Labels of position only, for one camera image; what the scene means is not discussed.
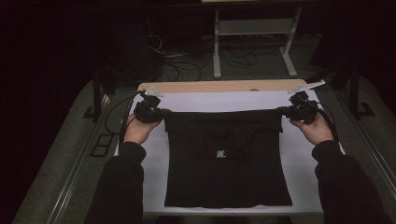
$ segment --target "person's arm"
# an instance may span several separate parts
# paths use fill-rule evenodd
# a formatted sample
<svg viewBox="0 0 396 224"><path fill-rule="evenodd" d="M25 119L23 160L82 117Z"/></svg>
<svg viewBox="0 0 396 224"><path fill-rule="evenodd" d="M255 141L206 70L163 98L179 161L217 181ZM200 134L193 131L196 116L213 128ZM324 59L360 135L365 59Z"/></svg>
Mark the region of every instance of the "person's arm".
<svg viewBox="0 0 396 224"><path fill-rule="evenodd" d="M140 144L160 122L143 124L131 115L128 123L119 155L105 164L85 223L142 223L144 171L141 162L146 150Z"/></svg>
<svg viewBox="0 0 396 224"><path fill-rule="evenodd" d="M318 161L315 174L324 223L391 223L373 182L353 157L341 152L324 118L317 114L312 124L290 122L315 145L312 156Z"/></svg>

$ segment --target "black cable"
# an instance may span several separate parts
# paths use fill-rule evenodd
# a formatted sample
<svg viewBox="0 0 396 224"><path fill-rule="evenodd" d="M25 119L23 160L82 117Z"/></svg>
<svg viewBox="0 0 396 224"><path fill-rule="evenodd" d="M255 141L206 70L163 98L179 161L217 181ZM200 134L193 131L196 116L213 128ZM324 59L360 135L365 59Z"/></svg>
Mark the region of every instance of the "black cable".
<svg viewBox="0 0 396 224"><path fill-rule="evenodd" d="M134 95L130 98L131 101L129 102L128 106L126 107L126 110L124 112L124 116L123 116L123 120L122 120L122 124L121 124L121 128L120 128L120 142L124 141L124 135L125 135L125 131L126 128L128 127L127 125L127 120L128 120L128 116L129 116L129 112L131 111L132 105L134 104L134 98L136 97L137 94L139 93L143 93L143 91L137 91L134 93Z"/></svg>
<svg viewBox="0 0 396 224"><path fill-rule="evenodd" d="M131 99L131 98L128 97L128 98L126 98L126 99L124 99L124 100L118 102L116 105L114 105L114 106L107 112L106 117L105 117L105 128L106 128L106 131L108 131L108 132L111 133L111 134L115 134L115 135L119 135L119 134L120 134L120 133L112 132L112 131L110 130L110 128L109 128L108 125L107 125L108 117L110 116L111 112L113 112L113 110L114 110L115 108L117 108L119 105L121 105L122 103L124 103L125 101L130 100L130 99Z"/></svg>
<svg viewBox="0 0 396 224"><path fill-rule="evenodd" d="M334 138L334 141L339 143L340 140L338 138L338 134L337 131L335 130L335 125L332 123L332 121L330 120L329 116L327 116L327 114L324 112L324 110L317 108L315 105L311 104L310 102L307 102L305 100L297 100L299 102L302 102L304 104L310 105L313 108L315 108L315 110L317 110L317 112L319 112L319 114L326 120L327 125L329 125L329 129L332 132L332 137Z"/></svg>

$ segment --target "dark background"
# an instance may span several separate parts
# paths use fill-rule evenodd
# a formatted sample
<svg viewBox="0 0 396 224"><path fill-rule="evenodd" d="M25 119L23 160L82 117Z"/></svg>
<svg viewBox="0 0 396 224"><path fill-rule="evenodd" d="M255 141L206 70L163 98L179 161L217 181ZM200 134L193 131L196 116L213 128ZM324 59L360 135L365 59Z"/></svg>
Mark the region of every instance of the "dark background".
<svg viewBox="0 0 396 224"><path fill-rule="evenodd" d="M94 1L97 6L106 6L106 2ZM144 4L139 1L111 4L123 6L125 2L130 6ZM312 64L326 68L348 57L375 84L395 112L396 76L392 64L396 62L393 43L396 9L390 1L369 3L305 7L297 37L323 34ZM163 22L154 20L151 29L165 35L165 41L179 43L175 48L183 49L190 43L199 46L200 35L213 31L213 13L194 12L194 16L189 16L184 12L186 20L177 24L178 19L167 13L104 16L76 10L91 5L90 1L3 0L0 4L4 132L0 155L0 223L9 223L70 106L94 74L98 74L107 93L120 86L136 86L155 79L158 62L147 48L150 43L147 16ZM200 16L203 23L197 20ZM172 30L186 25L189 17L199 28L198 32L186 30L184 35L174 36Z"/></svg>

